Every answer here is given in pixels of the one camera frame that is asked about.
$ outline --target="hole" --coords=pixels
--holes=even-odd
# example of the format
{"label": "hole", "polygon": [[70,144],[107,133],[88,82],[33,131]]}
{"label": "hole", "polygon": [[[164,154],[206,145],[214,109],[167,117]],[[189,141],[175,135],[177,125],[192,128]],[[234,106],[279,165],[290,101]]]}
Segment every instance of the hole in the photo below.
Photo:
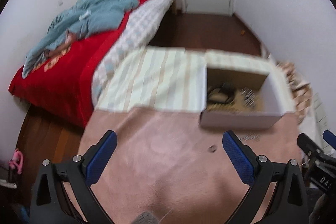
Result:
{"label": "hole", "polygon": [[289,190],[288,203],[301,206],[302,195],[300,192],[300,184],[297,175],[293,175],[291,189]]}
{"label": "hole", "polygon": [[42,175],[39,189],[37,192],[37,199],[36,199],[36,205],[45,205],[49,204],[51,202],[50,192],[49,192],[49,186],[48,186],[48,179],[47,175]]}
{"label": "hole", "polygon": [[211,145],[211,146],[208,148],[208,151],[209,151],[210,153],[214,153],[214,152],[216,152],[216,150],[217,150],[217,145]]}

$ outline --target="pink mat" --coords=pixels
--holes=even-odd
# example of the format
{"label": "pink mat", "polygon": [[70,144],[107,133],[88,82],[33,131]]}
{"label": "pink mat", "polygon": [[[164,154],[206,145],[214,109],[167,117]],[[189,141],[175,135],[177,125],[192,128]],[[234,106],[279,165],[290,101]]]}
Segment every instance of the pink mat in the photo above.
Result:
{"label": "pink mat", "polygon": [[[222,133],[198,126],[199,115],[134,108],[129,113],[95,111],[85,129],[79,154],[106,130],[118,145],[100,180],[91,189],[116,224],[129,224],[152,211],[162,224],[223,224],[244,197],[240,181],[222,148]],[[286,114],[266,131],[235,131],[257,155],[287,162],[301,160],[297,120]],[[208,151],[217,146],[214,153]],[[270,200],[274,184],[265,201]],[[255,217],[261,219],[267,203]]]}

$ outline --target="cardboard box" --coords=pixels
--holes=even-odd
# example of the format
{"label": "cardboard box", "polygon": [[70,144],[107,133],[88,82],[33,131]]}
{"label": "cardboard box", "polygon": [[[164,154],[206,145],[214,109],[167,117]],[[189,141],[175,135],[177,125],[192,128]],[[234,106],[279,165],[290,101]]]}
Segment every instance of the cardboard box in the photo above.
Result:
{"label": "cardboard box", "polygon": [[[282,116],[275,83],[267,74],[253,72],[207,68],[207,90],[232,83],[236,88],[235,103],[231,106],[234,112],[226,110],[209,110],[205,108],[200,115],[200,126],[203,128],[231,129],[267,129],[273,126]],[[252,89],[258,95],[255,109],[243,107],[243,88]]]}

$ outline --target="brown floor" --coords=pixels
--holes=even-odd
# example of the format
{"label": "brown floor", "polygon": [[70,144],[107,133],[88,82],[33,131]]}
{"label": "brown floor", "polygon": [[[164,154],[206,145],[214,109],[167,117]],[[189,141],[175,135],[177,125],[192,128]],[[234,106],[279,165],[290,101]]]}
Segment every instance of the brown floor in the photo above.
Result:
{"label": "brown floor", "polygon": [[[256,37],[235,16],[167,13],[151,41],[152,46],[214,48],[260,56]],[[18,138],[24,153],[20,191],[13,201],[29,206],[31,186],[44,159],[57,163],[76,155],[83,129],[31,106]]]}
{"label": "brown floor", "polygon": [[167,13],[149,45],[261,54],[258,39],[236,16]]}

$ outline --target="screw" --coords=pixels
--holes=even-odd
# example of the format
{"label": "screw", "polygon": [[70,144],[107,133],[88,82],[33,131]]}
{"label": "screw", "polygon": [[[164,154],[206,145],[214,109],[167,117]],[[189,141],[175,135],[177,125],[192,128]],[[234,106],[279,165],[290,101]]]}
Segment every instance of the screw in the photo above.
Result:
{"label": "screw", "polygon": [[293,165],[293,166],[297,166],[297,161],[294,160],[294,159],[291,159],[290,163],[291,163],[291,165]]}
{"label": "screw", "polygon": [[76,155],[76,156],[74,156],[74,157],[72,158],[72,160],[73,160],[74,162],[79,162],[81,159],[82,159],[82,156],[81,156],[81,155]]}
{"label": "screw", "polygon": [[42,165],[47,166],[49,163],[50,163],[50,160],[44,160],[44,161],[42,162]]}
{"label": "screw", "polygon": [[264,156],[264,155],[259,156],[258,159],[259,159],[261,162],[266,162],[266,161],[267,161],[267,157]]}

